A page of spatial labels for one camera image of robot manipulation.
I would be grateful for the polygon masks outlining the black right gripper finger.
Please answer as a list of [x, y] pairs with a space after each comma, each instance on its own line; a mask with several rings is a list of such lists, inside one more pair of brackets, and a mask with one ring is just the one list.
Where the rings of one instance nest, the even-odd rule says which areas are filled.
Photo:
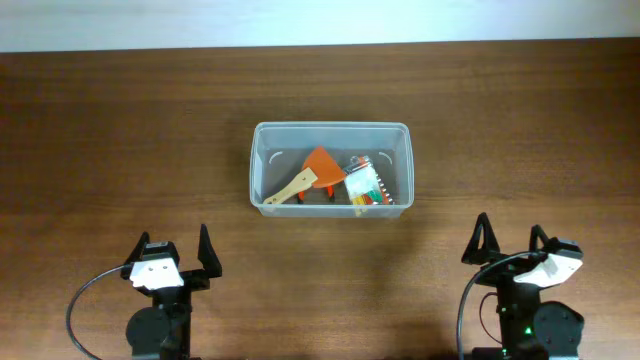
[[489, 217], [486, 212], [480, 213], [461, 261], [469, 265], [482, 265], [496, 261], [500, 256], [500, 246]]
[[529, 251], [530, 252], [538, 252], [540, 250], [539, 244], [545, 246], [549, 241], [549, 237], [546, 235], [544, 230], [540, 225], [534, 225], [531, 228], [530, 239], [529, 239]]

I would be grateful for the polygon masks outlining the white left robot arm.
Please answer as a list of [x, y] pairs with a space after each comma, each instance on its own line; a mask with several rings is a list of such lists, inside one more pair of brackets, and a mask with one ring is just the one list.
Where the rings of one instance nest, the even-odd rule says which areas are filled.
[[149, 307], [131, 316], [126, 339], [134, 359], [185, 360], [191, 357], [192, 294], [210, 288], [222, 276], [206, 225], [200, 226], [197, 259], [201, 267], [179, 269], [180, 256], [171, 241], [150, 241], [144, 232], [124, 262], [120, 277], [150, 298]]

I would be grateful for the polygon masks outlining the orange socket bit holder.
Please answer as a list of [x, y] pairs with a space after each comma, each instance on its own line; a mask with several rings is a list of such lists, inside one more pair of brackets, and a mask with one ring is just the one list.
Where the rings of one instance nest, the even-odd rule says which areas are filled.
[[373, 162], [371, 161], [371, 159], [368, 156], [359, 156], [358, 157], [359, 163], [361, 165], [366, 165], [368, 167], [370, 167], [373, 171], [373, 173], [375, 174], [376, 177], [376, 181], [378, 182], [378, 187], [380, 189], [380, 193], [381, 196], [383, 198], [382, 203], [386, 204], [386, 205], [394, 205], [395, 202], [393, 200], [393, 198], [391, 197], [387, 186], [384, 184], [383, 180], [381, 179], [380, 175], [378, 174], [378, 172], [375, 170], [375, 167], [373, 165]]

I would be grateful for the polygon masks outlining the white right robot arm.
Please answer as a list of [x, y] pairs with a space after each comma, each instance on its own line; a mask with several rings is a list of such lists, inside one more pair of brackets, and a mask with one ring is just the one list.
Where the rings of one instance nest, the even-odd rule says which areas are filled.
[[[549, 237], [531, 228], [528, 249], [511, 255], [500, 250], [486, 213], [478, 215], [461, 262], [478, 265], [464, 287], [456, 320], [459, 359], [577, 359], [584, 317], [566, 304], [542, 301], [540, 293], [561, 285], [583, 265], [584, 253], [575, 241]], [[497, 347], [464, 350], [463, 317], [475, 285], [492, 288], [497, 297], [500, 338]]]

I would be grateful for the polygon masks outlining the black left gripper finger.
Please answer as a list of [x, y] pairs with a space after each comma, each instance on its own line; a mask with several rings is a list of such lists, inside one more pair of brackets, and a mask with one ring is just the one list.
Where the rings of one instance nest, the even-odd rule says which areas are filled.
[[145, 246], [149, 243], [149, 241], [150, 241], [149, 234], [147, 232], [143, 232], [138, 242], [136, 243], [135, 247], [131, 251], [130, 255], [126, 258], [125, 262], [123, 263], [123, 267], [120, 271], [120, 277], [123, 280], [130, 279], [133, 266], [136, 262], [141, 260]]
[[200, 227], [197, 258], [209, 278], [222, 276], [222, 265], [213, 249], [208, 228], [205, 224]]

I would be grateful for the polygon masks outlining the orange scraper wooden handle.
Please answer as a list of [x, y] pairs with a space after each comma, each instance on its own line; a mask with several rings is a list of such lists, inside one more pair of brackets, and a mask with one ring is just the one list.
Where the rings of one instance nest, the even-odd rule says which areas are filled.
[[325, 189], [343, 182], [346, 173], [323, 146], [316, 147], [305, 159], [302, 170], [280, 191], [266, 198], [263, 203], [279, 205], [311, 188]]

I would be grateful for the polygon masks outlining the marker pack clear case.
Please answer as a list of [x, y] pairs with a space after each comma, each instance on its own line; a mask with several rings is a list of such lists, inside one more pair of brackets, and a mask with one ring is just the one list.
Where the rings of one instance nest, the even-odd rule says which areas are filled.
[[385, 204], [377, 172], [368, 156], [353, 156], [345, 173], [345, 188], [357, 217], [366, 213], [368, 206]]

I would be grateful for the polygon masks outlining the red handled pliers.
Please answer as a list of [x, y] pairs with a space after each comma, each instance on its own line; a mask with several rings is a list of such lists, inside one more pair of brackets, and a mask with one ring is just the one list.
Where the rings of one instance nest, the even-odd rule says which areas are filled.
[[[335, 191], [333, 186], [328, 186], [325, 188], [328, 196], [328, 200], [330, 203], [334, 203], [336, 201]], [[296, 199], [298, 204], [304, 203], [304, 195], [305, 192], [299, 192], [296, 194]]]

